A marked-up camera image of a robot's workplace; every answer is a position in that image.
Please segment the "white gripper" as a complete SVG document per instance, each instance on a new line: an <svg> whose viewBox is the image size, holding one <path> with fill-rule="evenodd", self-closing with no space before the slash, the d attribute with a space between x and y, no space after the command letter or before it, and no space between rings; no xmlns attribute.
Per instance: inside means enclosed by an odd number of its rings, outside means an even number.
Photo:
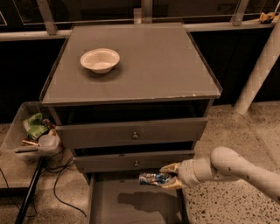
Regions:
<svg viewBox="0 0 280 224"><path fill-rule="evenodd" d="M189 159L181 163L172 163L162 167L161 173L178 174L161 187L167 190L193 187L212 178L212 168L208 158Z"/></svg>

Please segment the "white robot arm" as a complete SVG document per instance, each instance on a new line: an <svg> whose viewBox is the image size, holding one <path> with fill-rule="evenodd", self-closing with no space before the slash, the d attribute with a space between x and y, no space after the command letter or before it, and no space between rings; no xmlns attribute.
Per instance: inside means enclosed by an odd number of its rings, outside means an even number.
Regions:
<svg viewBox="0 0 280 224"><path fill-rule="evenodd" d="M280 204L280 175L250 163L227 147L215 148L209 157L168 164L160 171L175 174L167 184L162 185L164 189L194 187L207 181L243 179Z"/></svg>

